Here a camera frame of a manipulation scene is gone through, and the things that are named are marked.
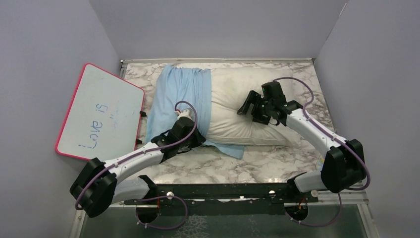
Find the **white pillow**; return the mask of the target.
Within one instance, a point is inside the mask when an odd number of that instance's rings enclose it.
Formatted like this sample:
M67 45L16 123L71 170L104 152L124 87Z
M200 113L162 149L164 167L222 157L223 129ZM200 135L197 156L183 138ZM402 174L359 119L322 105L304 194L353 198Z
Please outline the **white pillow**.
M253 122L250 114L237 111L251 90L276 78L292 76L289 69L216 68L211 71L211 119L206 139L247 146L300 146L301 136L283 125Z

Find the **light blue pillowcase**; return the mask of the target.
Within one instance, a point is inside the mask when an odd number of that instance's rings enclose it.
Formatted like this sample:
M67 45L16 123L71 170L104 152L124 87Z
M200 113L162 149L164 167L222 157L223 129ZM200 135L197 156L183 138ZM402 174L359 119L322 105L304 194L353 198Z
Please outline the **light blue pillowcase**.
M242 159L244 145L227 145L210 138L211 70L166 65L155 86L152 106L147 117L146 142L171 129L177 120L176 109L184 110L191 104L198 114L198 131L206 138L205 145L215 146L220 152Z

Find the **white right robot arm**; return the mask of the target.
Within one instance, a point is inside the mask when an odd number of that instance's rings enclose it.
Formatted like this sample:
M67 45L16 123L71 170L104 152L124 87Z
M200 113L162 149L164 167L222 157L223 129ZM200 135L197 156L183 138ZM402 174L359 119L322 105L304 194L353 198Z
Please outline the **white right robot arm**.
M366 183L359 189L366 189L370 184L370 173L365 165L361 142L347 140L321 125L306 110L310 103L301 105L295 100L288 101L279 79L275 79L262 85L261 94L250 91L237 114L250 112L254 122L265 125L274 119L277 125L282 124L300 134L323 156L321 169L287 181L286 196L289 200L297 202L312 190L333 193L356 190L353 185L363 180Z

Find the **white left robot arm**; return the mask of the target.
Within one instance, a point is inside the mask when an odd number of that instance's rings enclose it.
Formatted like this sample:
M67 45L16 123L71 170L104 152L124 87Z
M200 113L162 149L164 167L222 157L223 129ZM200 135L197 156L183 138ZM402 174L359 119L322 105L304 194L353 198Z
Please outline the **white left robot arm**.
M100 215L117 201L118 186L131 175L176 156L181 149L200 147L205 141L195 121L180 117L171 129L134 152L107 161L89 160L69 190L76 200L76 210L85 211L91 218Z

